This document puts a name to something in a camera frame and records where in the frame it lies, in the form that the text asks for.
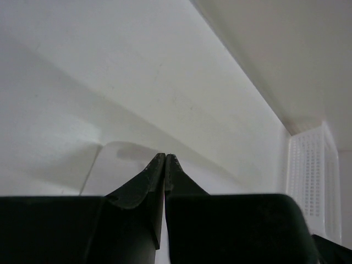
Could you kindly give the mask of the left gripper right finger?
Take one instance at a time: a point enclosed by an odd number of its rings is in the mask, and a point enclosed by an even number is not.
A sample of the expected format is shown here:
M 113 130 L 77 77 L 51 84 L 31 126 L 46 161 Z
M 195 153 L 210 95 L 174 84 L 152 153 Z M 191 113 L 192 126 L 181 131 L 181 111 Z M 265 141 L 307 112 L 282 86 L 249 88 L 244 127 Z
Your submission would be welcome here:
M 211 195 L 166 158 L 171 263 L 318 263 L 301 209 L 283 194 Z

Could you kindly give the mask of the white tank top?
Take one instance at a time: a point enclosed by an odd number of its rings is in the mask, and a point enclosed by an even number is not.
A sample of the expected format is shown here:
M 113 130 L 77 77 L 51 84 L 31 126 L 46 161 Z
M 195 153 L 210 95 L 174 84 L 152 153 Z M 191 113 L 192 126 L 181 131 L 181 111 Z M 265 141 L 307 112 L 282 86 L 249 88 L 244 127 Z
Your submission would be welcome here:
M 94 263 L 169 263 L 164 214 L 166 152 L 114 141 L 98 152 L 81 194 L 104 196 Z

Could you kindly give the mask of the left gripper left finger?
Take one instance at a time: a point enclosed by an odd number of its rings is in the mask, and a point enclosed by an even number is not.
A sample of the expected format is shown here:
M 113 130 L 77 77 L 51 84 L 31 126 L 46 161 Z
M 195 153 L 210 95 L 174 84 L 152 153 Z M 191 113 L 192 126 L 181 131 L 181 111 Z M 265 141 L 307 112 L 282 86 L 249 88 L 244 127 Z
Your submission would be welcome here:
M 165 155 L 105 196 L 1 198 L 1 263 L 154 263 Z

